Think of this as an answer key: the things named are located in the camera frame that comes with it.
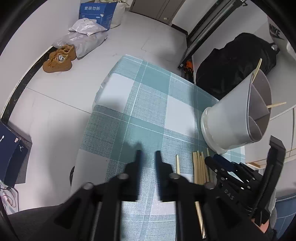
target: white tile floor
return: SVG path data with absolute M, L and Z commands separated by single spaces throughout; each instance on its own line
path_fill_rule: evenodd
M 67 72 L 48 74 L 42 68 L 32 78 L 9 125 L 33 146 L 26 183 L 17 184 L 20 210 L 57 205 L 70 194 L 69 174 L 75 165 L 91 106 L 100 84 L 124 54 L 176 74 L 186 50 L 185 35 L 156 20 L 125 12 L 122 24 L 107 40 Z

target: table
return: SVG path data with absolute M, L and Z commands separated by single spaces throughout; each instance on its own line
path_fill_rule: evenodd
M 85 182 L 100 184 L 123 172 L 144 152 L 138 202 L 122 204 L 122 240 L 175 240 L 175 204 L 158 200 L 155 151 L 176 171 L 193 181 L 192 152 L 207 145 L 200 117 L 217 99 L 163 68 L 123 56 L 100 86 L 73 174 L 71 194 Z M 224 156 L 244 162 L 244 148 Z

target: door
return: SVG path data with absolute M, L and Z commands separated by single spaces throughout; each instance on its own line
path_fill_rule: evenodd
M 131 12 L 170 24 L 185 0 L 134 0 Z

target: brown shoe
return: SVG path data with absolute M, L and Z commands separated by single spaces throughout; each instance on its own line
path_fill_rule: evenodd
M 69 55 L 69 59 L 71 61 L 76 59 L 76 52 L 75 52 L 74 46 L 71 46 L 71 45 L 68 45 L 68 44 L 64 45 L 63 47 L 57 49 L 54 52 L 51 52 L 49 54 L 49 59 L 54 58 L 57 53 L 62 53 L 62 54 L 65 54 L 65 55 Z
M 68 71 L 72 68 L 72 62 L 69 55 L 57 53 L 54 58 L 45 61 L 42 68 L 46 73 Z

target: cardboard box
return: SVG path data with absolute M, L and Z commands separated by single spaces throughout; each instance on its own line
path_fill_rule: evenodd
M 28 153 L 27 142 L 0 121 L 0 180 L 14 187 Z
M 110 29 L 114 10 L 117 2 L 112 3 L 91 3 L 86 2 L 80 5 L 79 19 L 96 19 L 96 22 L 107 30 Z

